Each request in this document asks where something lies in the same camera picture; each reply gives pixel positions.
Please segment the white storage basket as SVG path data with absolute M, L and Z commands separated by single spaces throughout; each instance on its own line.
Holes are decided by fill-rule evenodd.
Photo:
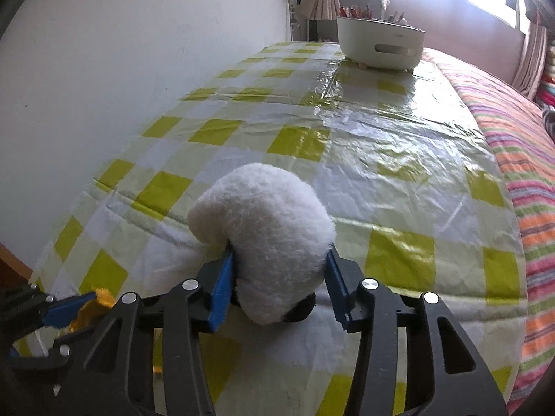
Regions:
M 340 17 L 338 39 L 346 58 L 384 70 L 414 70 L 419 65 L 426 32 L 408 25 Z

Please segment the pink curtain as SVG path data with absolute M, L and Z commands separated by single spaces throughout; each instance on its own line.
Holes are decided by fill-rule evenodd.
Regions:
M 518 67 L 511 86 L 527 99 L 533 99 L 540 86 L 547 55 L 547 28 L 541 24 L 536 12 L 536 23 L 529 22 L 522 45 Z

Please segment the yellow snack wrapper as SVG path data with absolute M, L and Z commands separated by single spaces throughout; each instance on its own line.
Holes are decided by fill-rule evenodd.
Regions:
M 105 288 L 94 290 L 96 297 L 87 302 L 78 312 L 77 317 L 71 321 L 68 331 L 70 333 L 81 331 L 98 324 L 115 306 L 116 299 Z

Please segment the white fluffy plush slipper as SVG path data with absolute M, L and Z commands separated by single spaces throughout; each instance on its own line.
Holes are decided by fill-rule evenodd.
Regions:
M 258 325 L 282 321 L 324 279 L 337 232 L 311 185 L 250 163 L 218 179 L 189 209 L 192 234 L 236 254 L 239 305 Z

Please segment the striped bed sheet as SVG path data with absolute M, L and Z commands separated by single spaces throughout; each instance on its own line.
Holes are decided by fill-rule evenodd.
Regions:
M 472 64 L 427 48 L 475 117 L 496 156 L 518 218 L 526 262 L 528 314 L 508 408 L 515 412 L 554 359 L 554 143 L 541 109 Z

